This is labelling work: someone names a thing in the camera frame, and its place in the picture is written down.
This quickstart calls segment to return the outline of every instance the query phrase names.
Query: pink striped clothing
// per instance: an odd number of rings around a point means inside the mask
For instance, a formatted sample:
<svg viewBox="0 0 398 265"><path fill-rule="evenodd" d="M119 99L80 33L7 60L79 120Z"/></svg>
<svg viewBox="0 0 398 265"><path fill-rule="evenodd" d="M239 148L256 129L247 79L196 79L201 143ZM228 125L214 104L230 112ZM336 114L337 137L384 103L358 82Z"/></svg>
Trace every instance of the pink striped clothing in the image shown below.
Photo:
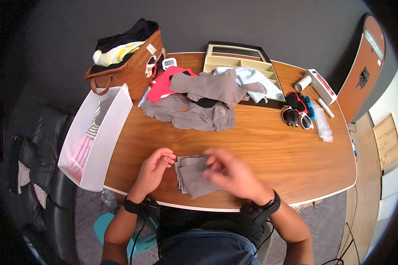
<svg viewBox="0 0 398 265"><path fill-rule="evenodd" d="M68 171L79 182L81 182L87 156L89 155L93 141L93 138L87 136L86 134L83 135L81 140L78 142L78 146L74 155L71 158L71 164L69 164Z"/></svg>

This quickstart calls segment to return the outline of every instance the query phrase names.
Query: tape roll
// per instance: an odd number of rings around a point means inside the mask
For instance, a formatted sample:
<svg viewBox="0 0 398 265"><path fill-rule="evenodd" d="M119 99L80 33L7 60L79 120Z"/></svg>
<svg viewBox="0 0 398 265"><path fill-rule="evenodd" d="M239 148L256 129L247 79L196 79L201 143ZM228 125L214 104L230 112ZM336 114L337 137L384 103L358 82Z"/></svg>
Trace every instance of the tape roll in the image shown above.
<svg viewBox="0 0 398 265"><path fill-rule="evenodd" d="M295 90L297 92L301 92L304 90L309 84L311 84L311 77L310 76L304 76L299 82L295 84Z"/></svg>

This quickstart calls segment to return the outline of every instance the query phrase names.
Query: wooden table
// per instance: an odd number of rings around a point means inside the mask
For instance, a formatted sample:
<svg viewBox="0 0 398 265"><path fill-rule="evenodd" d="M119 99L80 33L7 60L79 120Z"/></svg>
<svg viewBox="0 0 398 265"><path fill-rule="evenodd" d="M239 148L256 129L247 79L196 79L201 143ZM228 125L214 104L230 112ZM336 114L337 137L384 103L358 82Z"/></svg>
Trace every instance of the wooden table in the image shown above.
<svg viewBox="0 0 398 265"><path fill-rule="evenodd" d="M205 53L174 53L178 66L202 71ZM272 61L283 92L303 77L304 69ZM316 101L312 87L305 95ZM143 161L156 149L168 147L177 156L200 154L209 147L223 147L242 157L256 176L274 188L291 206L316 201L351 188L356 163L351 139L337 102L330 105L335 117L326 114L333 142L323 142L317 131L288 127L281 110L255 106L234 107L236 127L215 131L181 130L171 123L144 115L134 102L115 146L105 187L126 194L133 186ZM167 169L150 197L161 205L208 211L238 211L242 200L227 192L213 192L194 200L182 194L174 168Z"/></svg>

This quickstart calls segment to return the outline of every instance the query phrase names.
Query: blue sunglasses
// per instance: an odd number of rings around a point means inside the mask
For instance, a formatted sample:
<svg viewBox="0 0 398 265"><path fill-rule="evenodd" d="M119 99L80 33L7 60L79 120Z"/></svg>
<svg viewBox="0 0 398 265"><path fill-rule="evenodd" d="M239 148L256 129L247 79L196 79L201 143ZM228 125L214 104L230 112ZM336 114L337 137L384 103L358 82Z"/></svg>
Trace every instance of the blue sunglasses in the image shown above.
<svg viewBox="0 0 398 265"><path fill-rule="evenodd" d="M315 114L314 114L314 109L311 106L311 99L308 96L304 96L305 103L308 106L308 117L312 120L315 120Z"/></svg>

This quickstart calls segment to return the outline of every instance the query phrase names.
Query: person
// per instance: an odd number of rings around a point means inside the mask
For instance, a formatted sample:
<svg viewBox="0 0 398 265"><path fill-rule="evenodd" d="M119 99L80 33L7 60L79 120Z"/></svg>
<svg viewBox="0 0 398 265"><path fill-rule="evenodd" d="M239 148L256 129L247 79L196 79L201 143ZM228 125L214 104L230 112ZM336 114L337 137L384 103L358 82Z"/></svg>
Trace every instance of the person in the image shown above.
<svg viewBox="0 0 398 265"><path fill-rule="evenodd" d="M250 201L256 209L274 204L278 197L275 191L261 182L242 159L221 148L208 149L204 155L208 156L209 167L203 176L212 184ZM175 163L175 158L168 148L156 150L143 162L126 200L140 204L158 188L165 169ZM268 217L287 243L284 264L313 264L312 236L307 224L294 209L278 200L278 209L264 218L257 218L258 212L249 216L242 210L223 213L161 206L157 229L160 259L155 264L260 264L255 254ZM117 212L105 232L101 265L128 264L126 249L137 217L124 207Z"/></svg>

